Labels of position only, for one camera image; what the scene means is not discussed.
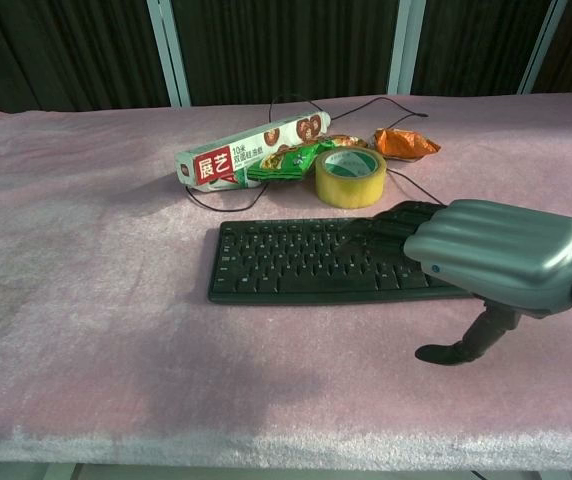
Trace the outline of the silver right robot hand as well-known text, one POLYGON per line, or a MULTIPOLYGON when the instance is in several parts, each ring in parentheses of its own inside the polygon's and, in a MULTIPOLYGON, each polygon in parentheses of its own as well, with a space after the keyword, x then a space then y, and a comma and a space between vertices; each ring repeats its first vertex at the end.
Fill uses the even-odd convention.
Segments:
POLYGON ((340 252, 389 261, 402 252, 424 273, 483 300, 485 309, 452 345, 424 345, 417 359, 459 365, 480 358, 522 316, 572 308, 572 217, 486 200, 439 205, 405 240, 393 235, 403 207, 349 222, 340 252))

